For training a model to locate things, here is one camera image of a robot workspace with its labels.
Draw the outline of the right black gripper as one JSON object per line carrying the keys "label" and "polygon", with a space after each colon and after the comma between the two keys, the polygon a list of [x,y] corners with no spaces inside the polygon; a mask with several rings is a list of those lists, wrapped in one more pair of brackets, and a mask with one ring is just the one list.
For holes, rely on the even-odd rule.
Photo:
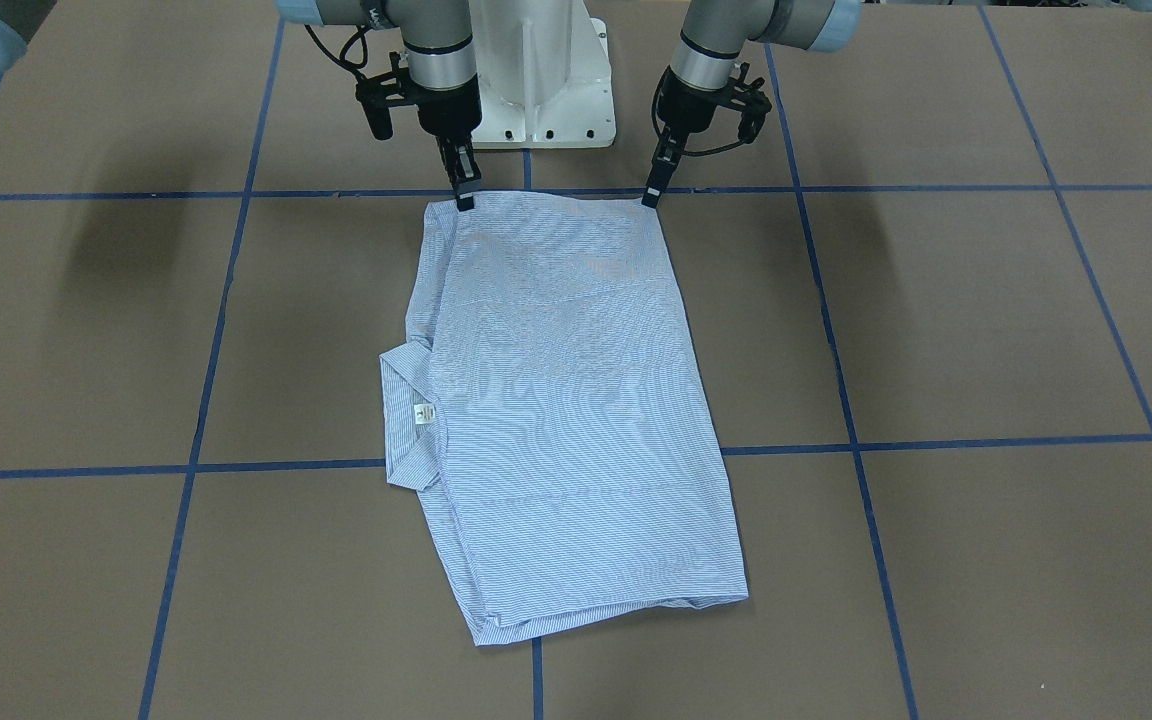
{"label": "right black gripper", "polygon": [[473,210],[475,194],[483,184],[471,141],[483,122],[479,82],[467,82],[450,90],[429,90],[416,106],[420,128],[435,137],[454,205],[458,211]]}

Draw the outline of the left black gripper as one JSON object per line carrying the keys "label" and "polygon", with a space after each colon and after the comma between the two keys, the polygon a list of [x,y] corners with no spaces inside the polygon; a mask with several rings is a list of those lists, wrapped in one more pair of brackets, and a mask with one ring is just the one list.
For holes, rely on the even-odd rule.
{"label": "left black gripper", "polygon": [[685,137],[707,131],[717,108],[730,100],[730,76],[717,90],[685,85],[672,68],[664,69],[658,83],[658,141],[652,156],[641,205],[658,209],[673,174],[685,154]]}

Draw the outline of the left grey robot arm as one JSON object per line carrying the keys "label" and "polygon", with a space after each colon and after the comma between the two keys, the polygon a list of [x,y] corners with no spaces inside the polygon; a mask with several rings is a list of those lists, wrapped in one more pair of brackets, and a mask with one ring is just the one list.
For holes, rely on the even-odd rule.
{"label": "left grey robot arm", "polygon": [[[746,44],[836,53],[861,22],[859,1],[691,1],[679,44],[652,94],[655,149],[641,202],[658,209],[685,158],[722,154],[755,143],[771,113],[765,79],[750,78],[738,56]],[[689,147],[718,109],[738,114],[735,141]]]}

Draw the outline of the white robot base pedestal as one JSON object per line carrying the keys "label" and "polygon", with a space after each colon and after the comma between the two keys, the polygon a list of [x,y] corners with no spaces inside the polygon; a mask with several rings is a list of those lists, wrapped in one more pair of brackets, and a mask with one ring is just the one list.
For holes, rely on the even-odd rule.
{"label": "white robot base pedestal", "polygon": [[617,137],[607,26],[584,1],[471,1],[476,149],[605,149]]}

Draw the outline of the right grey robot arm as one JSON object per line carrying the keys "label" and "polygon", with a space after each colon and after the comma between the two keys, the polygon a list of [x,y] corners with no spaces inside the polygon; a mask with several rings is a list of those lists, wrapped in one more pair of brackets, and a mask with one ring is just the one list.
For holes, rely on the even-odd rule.
{"label": "right grey robot arm", "polygon": [[[54,1],[0,1],[0,73],[26,55]],[[414,106],[435,141],[454,205],[475,206],[483,174],[472,135],[483,122],[471,12],[467,1],[279,1],[280,17],[300,26],[340,69],[355,78],[355,97],[376,141],[393,136],[391,111]],[[370,33],[394,31],[403,50],[389,69],[367,76],[366,58],[348,58]]]}

